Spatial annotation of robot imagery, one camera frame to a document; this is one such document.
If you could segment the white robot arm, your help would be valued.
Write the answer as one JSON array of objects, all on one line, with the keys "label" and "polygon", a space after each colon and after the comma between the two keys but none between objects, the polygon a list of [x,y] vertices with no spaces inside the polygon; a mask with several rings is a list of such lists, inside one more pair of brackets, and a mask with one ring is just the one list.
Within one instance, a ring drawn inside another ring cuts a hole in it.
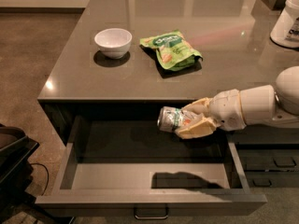
[{"label": "white robot arm", "polygon": [[213,98],[202,98],[182,108],[195,118],[175,130],[178,137],[192,139],[210,135],[217,128],[242,130],[262,124],[297,128],[299,120],[299,66],[282,71],[275,85],[247,90],[229,90]]}]

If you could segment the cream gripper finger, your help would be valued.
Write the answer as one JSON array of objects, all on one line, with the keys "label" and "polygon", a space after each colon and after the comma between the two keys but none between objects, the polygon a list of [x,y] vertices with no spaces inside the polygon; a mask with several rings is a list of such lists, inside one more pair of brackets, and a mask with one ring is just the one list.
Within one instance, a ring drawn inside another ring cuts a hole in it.
[{"label": "cream gripper finger", "polygon": [[183,107],[183,110],[193,112],[196,115],[204,114],[205,116],[209,115],[209,104],[211,102],[211,98],[202,98],[196,100],[188,105]]},{"label": "cream gripper finger", "polygon": [[212,118],[199,116],[195,119],[185,119],[182,125],[175,129],[175,134],[181,139],[193,139],[213,134],[219,124]]}]

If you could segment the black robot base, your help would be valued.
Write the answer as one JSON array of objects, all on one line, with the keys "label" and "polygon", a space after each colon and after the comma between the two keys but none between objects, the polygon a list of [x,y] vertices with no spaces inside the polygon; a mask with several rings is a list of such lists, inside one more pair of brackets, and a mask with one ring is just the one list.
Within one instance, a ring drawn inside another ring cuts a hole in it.
[{"label": "black robot base", "polygon": [[26,197],[33,172],[28,159],[38,148],[22,129],[0,125],[0,210]]}]

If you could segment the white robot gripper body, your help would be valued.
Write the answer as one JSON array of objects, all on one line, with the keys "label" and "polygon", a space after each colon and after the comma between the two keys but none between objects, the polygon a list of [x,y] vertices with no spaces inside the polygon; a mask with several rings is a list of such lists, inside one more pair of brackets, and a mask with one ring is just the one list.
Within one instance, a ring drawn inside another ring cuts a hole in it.
[{"label": "white robot gripper body", "polygon": [[223,91],[214,96],[209,103],[209,114],[224,131],[242,130],[246,127],[239,90]]}]

